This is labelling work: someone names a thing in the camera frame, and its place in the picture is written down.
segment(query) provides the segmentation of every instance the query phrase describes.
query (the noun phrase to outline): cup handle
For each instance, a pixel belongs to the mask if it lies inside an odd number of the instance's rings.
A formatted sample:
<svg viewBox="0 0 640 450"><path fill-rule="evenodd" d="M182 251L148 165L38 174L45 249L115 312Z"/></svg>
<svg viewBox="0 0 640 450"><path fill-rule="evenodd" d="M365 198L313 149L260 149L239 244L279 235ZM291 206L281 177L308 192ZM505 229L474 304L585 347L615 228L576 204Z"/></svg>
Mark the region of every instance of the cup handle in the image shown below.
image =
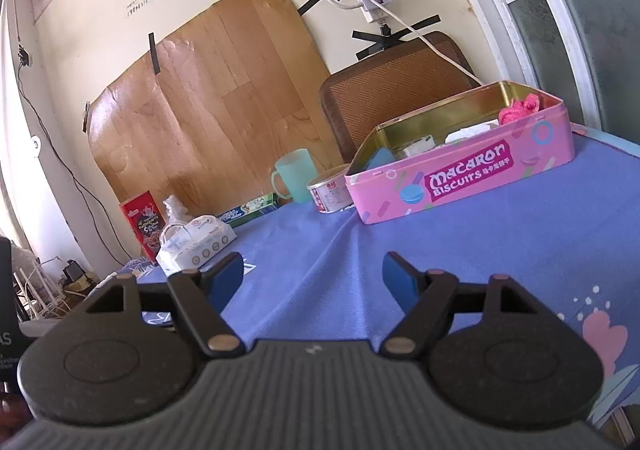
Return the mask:
<svg viewBox="0 0 640 450"><path fill-rule="evenodd" d="M273 191L276 192L278 194L278 197L281 199L290 199L291 195L282 195L276 188L276 175L280 175L277 170L273 174L271 174L271 187L273 188Z"/></svg>

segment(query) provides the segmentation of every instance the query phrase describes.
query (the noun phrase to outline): ribbed gray surface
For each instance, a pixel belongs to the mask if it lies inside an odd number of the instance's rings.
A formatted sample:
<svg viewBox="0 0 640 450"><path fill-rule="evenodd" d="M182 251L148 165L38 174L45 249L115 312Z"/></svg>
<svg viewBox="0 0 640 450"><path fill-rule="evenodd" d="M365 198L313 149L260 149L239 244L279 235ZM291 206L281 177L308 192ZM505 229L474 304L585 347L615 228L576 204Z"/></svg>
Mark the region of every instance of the ribbed gray surface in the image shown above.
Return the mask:
<svg viewBox="0 0 640 450"><path fill-rule="evenodd" d="M612 450L583 424L542 433L480 425L444 404L414 364L368 342L259 342L210 363L178 403L116 428L39 420L6 450Z"/></svg>

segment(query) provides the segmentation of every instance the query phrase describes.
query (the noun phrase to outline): canned food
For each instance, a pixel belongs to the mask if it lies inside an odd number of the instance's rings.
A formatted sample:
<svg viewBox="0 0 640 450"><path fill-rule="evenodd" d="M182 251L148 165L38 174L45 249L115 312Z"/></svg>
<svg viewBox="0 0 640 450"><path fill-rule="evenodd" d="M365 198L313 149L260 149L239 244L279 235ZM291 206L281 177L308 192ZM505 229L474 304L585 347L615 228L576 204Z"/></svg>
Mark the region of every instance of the canned food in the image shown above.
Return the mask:
<svg viewBox="0 0 640 450"><path fill-rule="evenodd" d="M353 204L344 180L348 169L349 165L336 166L307 183L306 187L321 213L333 213Z"/></svg>

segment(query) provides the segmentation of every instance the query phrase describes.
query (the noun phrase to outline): plastic bag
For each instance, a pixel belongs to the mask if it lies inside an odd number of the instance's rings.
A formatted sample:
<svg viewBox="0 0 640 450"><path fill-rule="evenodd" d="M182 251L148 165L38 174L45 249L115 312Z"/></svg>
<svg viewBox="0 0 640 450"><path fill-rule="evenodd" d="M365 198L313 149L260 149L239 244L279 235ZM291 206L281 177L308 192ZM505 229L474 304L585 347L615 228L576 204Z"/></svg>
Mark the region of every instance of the plastic bag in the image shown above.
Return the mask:
<svg viewBox="0 0 640 450"><path fill-rule="evenodd" d="M164 200L164 206L167 224L189 224L193 220L193 216L189 215L189 210L175 195L169 195Z"/></svg>

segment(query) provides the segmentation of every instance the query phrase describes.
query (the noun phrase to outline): white power cord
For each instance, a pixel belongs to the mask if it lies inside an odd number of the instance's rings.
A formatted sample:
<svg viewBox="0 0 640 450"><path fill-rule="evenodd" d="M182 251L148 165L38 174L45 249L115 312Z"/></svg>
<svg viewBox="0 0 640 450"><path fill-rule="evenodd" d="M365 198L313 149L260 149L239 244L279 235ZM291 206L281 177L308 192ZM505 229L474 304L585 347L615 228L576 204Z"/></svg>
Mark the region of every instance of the white power cord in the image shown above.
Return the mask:
<svg viewBox="0 0 640 450"><path fill-rule="evenodd" d="M378 2L376 2L375 0L370 0L372 4L374 4L375 6L379 7L380 9L382 9L385 13L387 13L389 16L391 16L392 18L398 20L404 27L406 27L407 29L409 29L413 34L415 34L416 36L418 36L418 38L420 38L425 44L427 44L427 46L433 51L435 52L439 57L441 57L443 60L449 62L451 65L453 65L455 68L457 68L457 70L460 70L461 72L463 72L464 74L466 74L469 78L471 78L474 81L477 81L479 84L484 84L482 83L482 81L480 81L478 78L476 78L473 74L471 74L471 72L469 72L468 70L466 70L466 68L462 67L462 65L458 65L456 62L454 62L451 58L449 58L448 56L446 56L445 54L442 54L440 51L438 51L438 49L436 49L431 43L430 41L427 40L427 38L425 38L424 36L422 36L422 34L420 34L419 32L417 32L417 30L415 30L413 27L411 27L410 25L404 23L399 16L397 16L395 13L391 12L389 9L387 9L386 7L384 7L382 4L379 4Z"/></svg>
<svg viewBox="0 0 640 450"><path fill-rule="evenodd" d="M359 4L345 5L345 4L340 4L335 0L327 0L327 1L330 2L332 5L335 5L338 9L358 9L359 7L362 7L362 2L360 2Z"/></svg>

